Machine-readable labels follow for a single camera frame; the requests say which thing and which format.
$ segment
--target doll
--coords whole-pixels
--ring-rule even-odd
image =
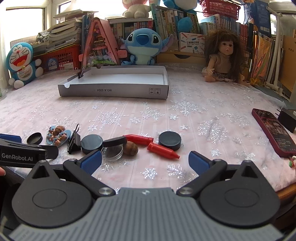
[[[205,38],[206,82],[227,81],[250,86],[241,74],[243,55],[239,38],[226,29],[211,31]]]

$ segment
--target small black lid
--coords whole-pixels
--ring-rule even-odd
[[[43,140],[43,137],[40,132],[36,132],[30,135],[27,139],[27,144],[29,145],[39,145]]]
[[[87,135],[82,138],[80,145],[82,152],[87,155],[93,150],[101,150],[103,148],[103,138],[95,134]]]
[[[176,151],[181,147],[181,137],[176,132],[165,131],[159,135],[158,144]]]
[[[103,147],[124,145],[126,143],[127,143],[126,137],[115,137],[115,138],[111,138],[103,141]]]

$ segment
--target white box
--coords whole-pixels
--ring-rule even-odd
[[[60,96],[108,96],[167,99],[164,66],[103,66],[88,68],[58,84]]]
[[[180,52],[204,54],[205,36],[202,34],[180,33]]]

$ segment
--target red phone case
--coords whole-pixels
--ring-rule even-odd
[[[293,139],[272,113],[265,110],[253,109],[252,115],[280,157],[296,155],[296,145]]]

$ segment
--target red crayon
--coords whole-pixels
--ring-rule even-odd
[[[128,141],[131,141],[138,145],[148,146],[150,142],[153,142],[153,138],[151,137],[143,137],[143,136],[132,135],[132,134],[125,135],[125,137]]]
[[[176,152],[174,152],[173,150],[166,148],[164,146],[155,144],[153,142],[150,142],[150,144],[147,147],[147,150],[154,152],[157,155],[163,156],[168,159],[175,159],[175,158],[179,159],[180,158],[180,156]]]

